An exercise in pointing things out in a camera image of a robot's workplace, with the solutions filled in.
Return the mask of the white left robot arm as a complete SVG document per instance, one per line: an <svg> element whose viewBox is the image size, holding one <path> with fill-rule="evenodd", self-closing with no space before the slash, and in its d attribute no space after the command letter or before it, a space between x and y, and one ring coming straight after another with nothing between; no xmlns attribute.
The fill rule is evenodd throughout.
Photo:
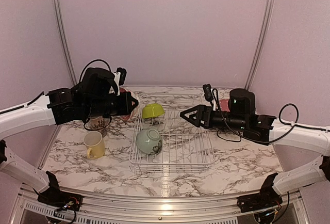
<svg viewBox="0 0 330 224"><path fill-rule="evenodd" d="M53 206L66 204L76 197L60 189L57 178L16 155L5 139L44 126L62 125L71 121L87 123L91 118L126 116L139 101L131 92L88 94L61 88L41 94L35 100L1 111L1 172L29 185L38 200Z"/></svg>

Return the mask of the yellow mug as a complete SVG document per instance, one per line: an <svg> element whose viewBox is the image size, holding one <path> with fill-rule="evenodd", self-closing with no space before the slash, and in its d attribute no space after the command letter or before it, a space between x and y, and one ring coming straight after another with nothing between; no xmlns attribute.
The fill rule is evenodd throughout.
<svg viewBox="0 0 330 224"><path fill-rule="evenodd" d="M97 159L105 155L105 144L100 132L88 132L84 136L83 142L87 148L87 159Z"/></svg>

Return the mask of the patterned cream mug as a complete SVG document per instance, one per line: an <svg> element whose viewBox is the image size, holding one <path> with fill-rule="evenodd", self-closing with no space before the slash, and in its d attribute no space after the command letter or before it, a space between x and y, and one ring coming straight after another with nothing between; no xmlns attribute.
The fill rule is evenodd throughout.
<svg viewBox="0 0 330 224"><path fill-rule="evenodd" d="M102 137L107 135L107 128L109 121L103 117L91 118L85 125L84 128L87 131L98 131Z"/></svg>

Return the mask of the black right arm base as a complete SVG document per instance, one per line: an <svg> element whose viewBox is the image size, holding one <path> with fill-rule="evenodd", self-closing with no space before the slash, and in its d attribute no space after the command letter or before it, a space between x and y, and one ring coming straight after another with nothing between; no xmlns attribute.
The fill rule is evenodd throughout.
<svg viewBox="0 0 330 224"><path fill-rule="evenodd" d="M237 206L242 213L266 209L280 205L282 202L281 196L277 194L272 196L269 193L255 193L237 198Z"/></svg>

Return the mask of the light blue bowl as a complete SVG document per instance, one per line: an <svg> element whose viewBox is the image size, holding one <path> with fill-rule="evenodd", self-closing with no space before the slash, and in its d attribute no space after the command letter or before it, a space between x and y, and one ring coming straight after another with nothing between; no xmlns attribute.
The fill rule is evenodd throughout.
<svg viewBox="0 0 330 224"><path fill-rule="evenodd" d="M162 149L160 133L156 129L144 129L137 134L136 145L147 155L158 154Z"/></svg>

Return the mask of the pink polka dot plate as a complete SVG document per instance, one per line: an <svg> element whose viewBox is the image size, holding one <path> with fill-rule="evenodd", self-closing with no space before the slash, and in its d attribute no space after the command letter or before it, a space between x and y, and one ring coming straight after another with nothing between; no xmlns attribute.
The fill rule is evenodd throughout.
<svg viewBox="0 0 330 224"><path fill-rule="evenodd" d="M221 107L221 111L230 111L229 109L229 99L220 99L219 104Z"/></svg>

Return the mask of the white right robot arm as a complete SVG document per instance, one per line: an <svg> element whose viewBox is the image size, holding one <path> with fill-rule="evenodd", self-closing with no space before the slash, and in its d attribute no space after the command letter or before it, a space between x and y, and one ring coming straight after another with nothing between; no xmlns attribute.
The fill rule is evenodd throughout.
<svg viewBox="0 0 330 224"><path fill-rule="evenodd" d="M329 180L329 127L304 126L285 122L254 110L230 107L229 111L197 105L180 113L180 117L196 127L231 131L241 138L260 145L279 144L319 153L312 162L287 172L274 173L265 179L255 202L267 207L284 193Z"/></svg>

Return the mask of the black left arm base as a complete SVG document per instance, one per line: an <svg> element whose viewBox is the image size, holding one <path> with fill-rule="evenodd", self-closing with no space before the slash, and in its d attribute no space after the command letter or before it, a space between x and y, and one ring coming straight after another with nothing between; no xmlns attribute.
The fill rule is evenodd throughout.
<svg viewBox="0 0 330 224"><path fill-rule="evenodd" d="M62 191L57 183L50 182L44 192L38 192L38 201L47 205L55 206L60 210L70 209L79 211L82 195Z"/></svg>

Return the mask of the lime green bowl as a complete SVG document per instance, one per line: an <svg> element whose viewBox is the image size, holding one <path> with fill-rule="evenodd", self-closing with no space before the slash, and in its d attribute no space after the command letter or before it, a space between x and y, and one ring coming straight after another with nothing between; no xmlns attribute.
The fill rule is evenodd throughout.
<svg viewBox="0 0 330 224"><path fill-rule="evenodd" d="M148 118L155 118L163 115L165 113L164 108L158 104L148 104L142 109L142 118L148 119Z"/></svg>

